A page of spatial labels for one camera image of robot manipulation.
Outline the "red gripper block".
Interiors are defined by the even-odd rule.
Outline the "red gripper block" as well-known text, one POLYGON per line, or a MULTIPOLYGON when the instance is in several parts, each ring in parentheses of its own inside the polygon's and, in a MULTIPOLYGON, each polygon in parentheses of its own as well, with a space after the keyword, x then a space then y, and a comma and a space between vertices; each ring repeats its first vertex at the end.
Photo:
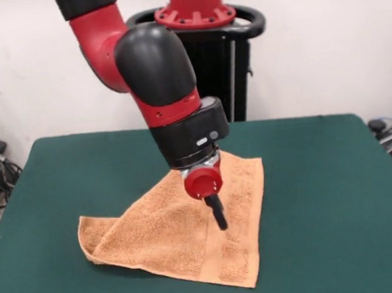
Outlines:
POLYGON ((187 194, 196 200, 204 198, 205 204, 212 209, 220 230, 225 231, 228 223, 217 195, 223 185, 220 165, 220 161, 217 161, 214 165, 195 166, 183 174, 183 181, 187 194))

